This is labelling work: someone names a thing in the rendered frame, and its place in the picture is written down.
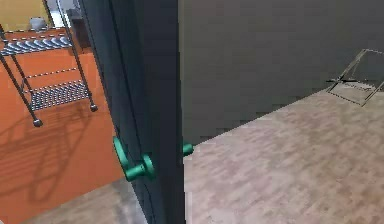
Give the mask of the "dark green room door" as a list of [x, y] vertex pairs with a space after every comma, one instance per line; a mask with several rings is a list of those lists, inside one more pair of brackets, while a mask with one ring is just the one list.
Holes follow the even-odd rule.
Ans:
[[147, 224], [186, 224], [178, 0], [79, 0], [115, 135], [155, 178], [131, 183]]

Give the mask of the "grey round pot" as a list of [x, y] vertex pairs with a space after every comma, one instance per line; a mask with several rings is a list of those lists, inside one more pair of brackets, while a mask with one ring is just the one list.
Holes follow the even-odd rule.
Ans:
[[32, 17], [29, 20], [29, 23], [30, 23], [31, 28], [34, 30], [37, 30], [37, 31], [42, 30], [43, 28], [47, 27], [47, 23], [46, 23], [45, 19], [42, 17]]

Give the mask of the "dark brown cabinet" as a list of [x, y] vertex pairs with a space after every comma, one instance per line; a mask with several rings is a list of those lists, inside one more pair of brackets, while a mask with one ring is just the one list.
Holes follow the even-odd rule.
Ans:
[[72, 31], [74, 33], [74, 36], [76, 37], [79, 47], [82, 50], [90, 47], [87, 29], [81, 12], [77, 9], [68, 9], [67, 15], [70, 20]]

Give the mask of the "grey metal frame stand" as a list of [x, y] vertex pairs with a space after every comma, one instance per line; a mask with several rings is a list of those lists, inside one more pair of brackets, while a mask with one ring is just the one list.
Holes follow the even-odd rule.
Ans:
[[384, 93], [384, 51], [362, 49], [336, 77], [326, 92], [361, 107], [377, 93]]

